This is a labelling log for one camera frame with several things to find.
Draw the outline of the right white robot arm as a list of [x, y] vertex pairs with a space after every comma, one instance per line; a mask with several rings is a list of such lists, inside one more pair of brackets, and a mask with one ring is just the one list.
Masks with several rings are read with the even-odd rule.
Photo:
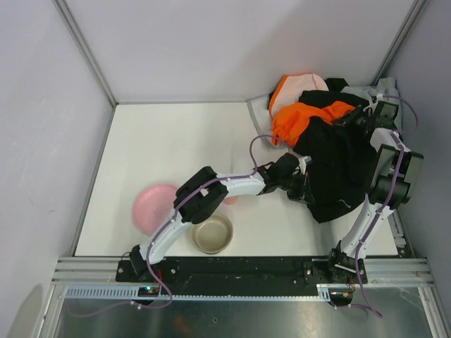
[[405, 131], [396, 127], [399, 104], [393, 95], [379, 94], [366, 108], [352, 114], [351, 122], [360, 124], [376, 160], [369, 170], [362, 209], [350, 231], [330, 251], [326, 275], [337, 283], [359, 279], [365, 274], [363, 260], [367, 246], [382, 222], [412, 197], [424, 162], [424, 155], [409, 149], [402, 141]]

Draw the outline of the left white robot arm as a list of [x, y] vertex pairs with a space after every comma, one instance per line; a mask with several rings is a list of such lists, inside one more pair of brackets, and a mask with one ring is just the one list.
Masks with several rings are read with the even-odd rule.
[[132, 273], [139, 281], [153, 278], [148, 267], [160, 263], [167, 250], [193, 225], [203, 223], [227, 198], [260, 196], [277, 189], [289, 199], [309, 204], [311, 193], [307, 186], [309, 156], [282, 155], [276, 162], [254, 167], [248, 174], [219, 174], [205, 166], [179, 187], [169, 200], [165, 218], [157, 220], [148, 240], [131, 249], [129, 259]]

